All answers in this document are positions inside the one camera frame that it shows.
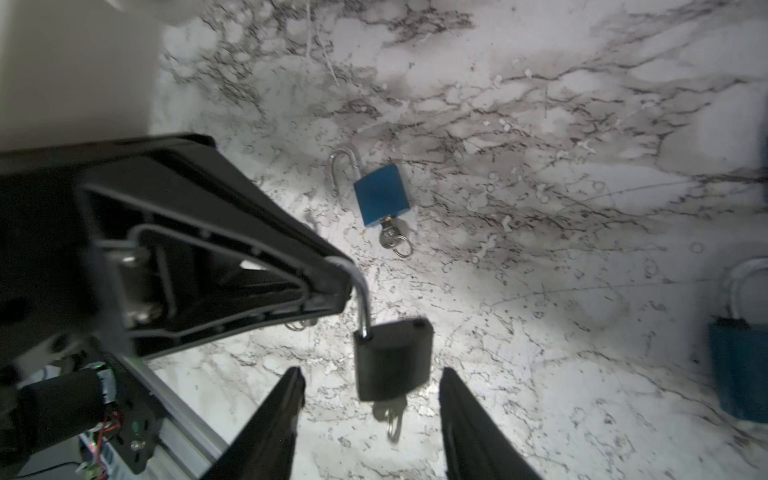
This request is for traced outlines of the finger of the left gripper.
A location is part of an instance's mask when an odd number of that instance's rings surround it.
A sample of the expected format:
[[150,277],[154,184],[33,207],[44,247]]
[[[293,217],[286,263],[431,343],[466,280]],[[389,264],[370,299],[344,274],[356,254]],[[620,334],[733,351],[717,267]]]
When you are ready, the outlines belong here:
[[95,337],[153,358],[340,313],[337,249],[206,135],[1,155],[1,362],[38,366]]

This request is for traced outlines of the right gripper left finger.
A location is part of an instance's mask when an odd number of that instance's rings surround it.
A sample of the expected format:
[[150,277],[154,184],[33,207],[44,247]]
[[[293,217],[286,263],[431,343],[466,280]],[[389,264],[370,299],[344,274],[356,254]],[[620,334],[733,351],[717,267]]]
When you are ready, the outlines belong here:
[[300,368],[286,370],[236,439],[202,479],[290,478],[299,414],[305,404],[305,388]]

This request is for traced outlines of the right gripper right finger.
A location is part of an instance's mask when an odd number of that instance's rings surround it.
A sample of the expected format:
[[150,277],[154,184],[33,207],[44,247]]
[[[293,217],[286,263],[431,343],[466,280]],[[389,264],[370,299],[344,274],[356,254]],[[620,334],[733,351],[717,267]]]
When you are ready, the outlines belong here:
[[443,369],[439,404],[449,479],[538,479],[456,371]]

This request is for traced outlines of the black padlock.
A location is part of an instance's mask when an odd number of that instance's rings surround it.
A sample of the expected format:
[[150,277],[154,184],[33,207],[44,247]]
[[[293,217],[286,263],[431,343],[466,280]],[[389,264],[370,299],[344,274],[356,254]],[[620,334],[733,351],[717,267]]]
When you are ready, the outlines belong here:
[[358,329],[353,333],[356,387],[362,402],[405,396],[428,382],[434,328],[425,317],[376,324],[371,295],[362,271],[350,260],[326,261],[346,272],[355,288]]

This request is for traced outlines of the blue padlock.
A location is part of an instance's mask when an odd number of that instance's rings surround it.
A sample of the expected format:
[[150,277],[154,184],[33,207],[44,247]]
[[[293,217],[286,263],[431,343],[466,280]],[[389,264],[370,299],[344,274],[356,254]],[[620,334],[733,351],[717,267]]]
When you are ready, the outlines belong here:
[[328,160],[333,194],[339,195],[336,165],[346,157],[352,168],[354,192],[366,228],[379,226],[379,244],[391,250],[401,259],[408,259],[414,253],[413,242],[404,234],[396,222],[401,215],[411,210],[405,185],[396,165],[389,164],[372,173],[363,174],[359,152],[353,145],[342,145],[333,149]]
[[718,290],[724,313],[708,325],[709,351],[720,407],[729,415],[767,422],[767,326],[743,315],[741,289],[767,269],[766,257],[754,257],[726,271]]

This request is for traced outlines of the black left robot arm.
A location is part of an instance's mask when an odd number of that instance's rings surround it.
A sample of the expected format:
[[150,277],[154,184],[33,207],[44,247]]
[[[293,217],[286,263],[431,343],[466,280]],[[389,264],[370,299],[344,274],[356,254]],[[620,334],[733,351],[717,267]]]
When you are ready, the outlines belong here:
[[128,361],[341,312],[339,250],[207,135],[1,155],[1,474],[87,431],[142,471],[166,415]]

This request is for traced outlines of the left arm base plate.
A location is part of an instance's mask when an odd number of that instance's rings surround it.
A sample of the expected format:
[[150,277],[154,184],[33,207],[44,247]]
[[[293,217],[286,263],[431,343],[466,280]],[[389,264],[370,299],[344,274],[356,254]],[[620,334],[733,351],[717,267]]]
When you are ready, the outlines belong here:
[[81,433],[79,467],[86,479],[139,479],[160,443],[166,411],[160,401],[117,361],[92,361],[99,376],[102,421]]

